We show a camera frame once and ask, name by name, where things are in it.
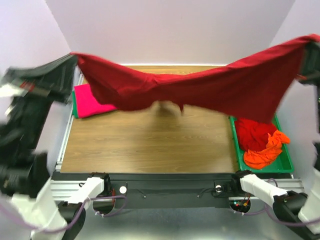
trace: green bin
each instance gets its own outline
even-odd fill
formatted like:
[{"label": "green bin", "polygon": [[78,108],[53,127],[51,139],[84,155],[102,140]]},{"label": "green bin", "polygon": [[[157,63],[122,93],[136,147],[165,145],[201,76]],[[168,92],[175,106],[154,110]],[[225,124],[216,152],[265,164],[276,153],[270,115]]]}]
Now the green bin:
[{"label": "green bin", "polygon": [[[237,120],[235,117],[231,116],[230,118],[231,130],[232,130],[232,138],[235,146],[235,153],[237,158],[237,163],[239,166],[239,170],[250,170],[255,174],[283,174],[283,173],[292,173],[294,171],[294,166],[292,164],[288,148],[286,144],[282,145],[282,153],[277,157],[277,159],[271,163],[270,165],[262,168],[262,169],[254,169],[245,164],[244,161],[244,151],[240,149],[238,143],[238,136],[236,132],[235,121]],[[275,115],[272,123],[275,127],[282,132],[277,116]]]}]

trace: green cloth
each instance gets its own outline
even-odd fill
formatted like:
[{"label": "green cloth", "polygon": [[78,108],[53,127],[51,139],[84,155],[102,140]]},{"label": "green cloth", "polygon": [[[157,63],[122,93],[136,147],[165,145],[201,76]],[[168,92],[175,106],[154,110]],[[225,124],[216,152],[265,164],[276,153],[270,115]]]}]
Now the green cloth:
[{"label": "green cloth", "polygon": [[76,93],[75,91],[72,91],[72,101],[73,101],[73,109],[72,109],[72,115],[78,119],[78,110],[77,110],[77,101],[76,101]]}]

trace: white round button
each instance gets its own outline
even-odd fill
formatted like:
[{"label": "white round button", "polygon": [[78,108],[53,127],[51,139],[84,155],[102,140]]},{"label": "white round button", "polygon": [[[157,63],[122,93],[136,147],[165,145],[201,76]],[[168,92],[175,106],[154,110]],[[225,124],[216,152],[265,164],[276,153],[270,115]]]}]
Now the white round button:
[{"label": "white round button", "polygon": [[125,186],[121,186],[119,191],[121,194],[125,194],[127,192],[127,188]]}]

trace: red towel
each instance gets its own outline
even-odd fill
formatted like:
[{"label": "red towel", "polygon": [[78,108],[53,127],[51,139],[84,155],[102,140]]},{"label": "red towel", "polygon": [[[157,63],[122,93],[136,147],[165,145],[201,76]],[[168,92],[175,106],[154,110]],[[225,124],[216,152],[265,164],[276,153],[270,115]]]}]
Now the red towel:
[{"label": "red towel", "polygon": [[89,84],[74,87],[76,110],[78,118],[87,118],[93,115],[116,110],[112,104],[101,105],[91,93]]},{"label": "red towel", "polygon": [[187,75],[143,73],[98,56],[73,54],[100,104],[135,111],[154,101],[171,101],[180,108],[187,104],[270,123],[311,41],[320,42],[320,36],[301,36],[227,66]]},{"label": "red towel", "polygon": [[266,149],[269,135],[273,135],[277,130],[272,123],[266,124],[240,118],[234,122],[239,147],[243,151],[262,151]]}]

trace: crumpled red cloth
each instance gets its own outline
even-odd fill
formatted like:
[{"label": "crumpled red cloth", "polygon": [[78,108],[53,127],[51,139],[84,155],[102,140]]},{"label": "crumpled red cloth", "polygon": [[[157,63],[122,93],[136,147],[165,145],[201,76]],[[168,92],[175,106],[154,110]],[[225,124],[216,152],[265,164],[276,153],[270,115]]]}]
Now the crumpled red cloth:
[{"label": "crumpled red cloth", "polygon": [[244,118],[234,121],[234,126],[239,147],[245,152],[248,150],[260,152],[266,149],[269,135],[272,136],[277,130],[272,123],[261,123]]},{"label": "crumpled red cloth", "polygon": [[155,101],[171,101],[181,109],[192,105],[270,123],[311,41],[320,42],[320,36],[301,36],[227,66],[187,75],[144,73],[98,56],[72,54],[100,104],[136,111]]}]

